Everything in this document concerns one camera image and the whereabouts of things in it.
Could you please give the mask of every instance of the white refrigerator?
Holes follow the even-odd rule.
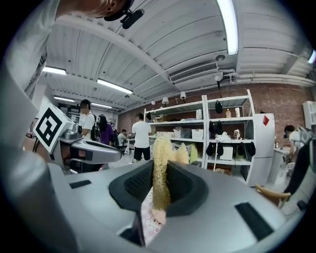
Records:
[[[255,114],[256,154],[249,171],[247,185],[264,186],[270,173],[275,148],[275,117],[273,113]]]

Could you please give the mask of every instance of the fluorescent light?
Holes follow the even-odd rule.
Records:
[[[108,106],[108,105],[100,105],[100,104],[96,104],[96,103],[91,103],[91,105],[104,107],[104,108],[112,108],[111,106]]]
[[[102,80],[102,79],[98,79],[98,84],[102,84],[102,85],[105,85],[105,86],[107,86],[107,87],[110,87],[110,88],[113,88],[113,89],[117,89],[117,90],[123,91],[123,92],[125,92],[125,93],[127,93],[127,94],[133,94],[133,92],[132,92],[131,90],[125,89],[125,88],[123,88],[123,87],[121,87],[121,86],[118,86],[118,85],[116,85],[116,84],[109,83],[109,82],[104,81],[104,80]]]
[[[316,51],[315,50],[313,50],[313,53],[312,53],[312,55],[311,55],[311,57],[309,58],[309,60],[308,60],[308,63],[314,63],[315,62],[315,60],[316,60]]]
[[[227,39],[228,54],[238,53],[237,21],[232,0],[217,0],[222,13]]]
[[[61,74],[61,75],[66,75],[66,71],[63,69],[56,69],[56,68],[50,68],[50,67],[45,67],[43,69],[44,72],[49,72],[49,73],[54,73],[54,74]]]
[[[63,97],[54,97],[57,100],[61,100],[61,101],[66,101],[66,102],[74,102],[74,100],[72,99],[67,99],[67,98],[63,98]]]

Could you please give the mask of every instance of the wooden chair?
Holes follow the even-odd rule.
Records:
[[[258,184],[256,184],[256,191],[263,195],[266,199],[270,200],[277,207],[282,208],[284,203],[289,199],[291,193],[279,193],[268,190]]]

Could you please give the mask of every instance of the black pants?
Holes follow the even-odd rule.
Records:
[[[142,159],[142,154],[146,161],[150,160],[150,148],[136,148],[134,150],[134,159],[140,161]]]
[[[309,151],[310,150],[308,145],[305,145],[299,150],[290,182],[287,188],[284,190],[284,193],[289,192],[291,193],[291,195],[293,195],[300,187],[310,165]]]

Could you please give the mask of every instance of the bottle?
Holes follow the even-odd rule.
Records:
[[[229,111],[229,109],[227,109],[227,111],[226,111],[226,118],[231,118],[231,117],[232,117],[232,114]]]

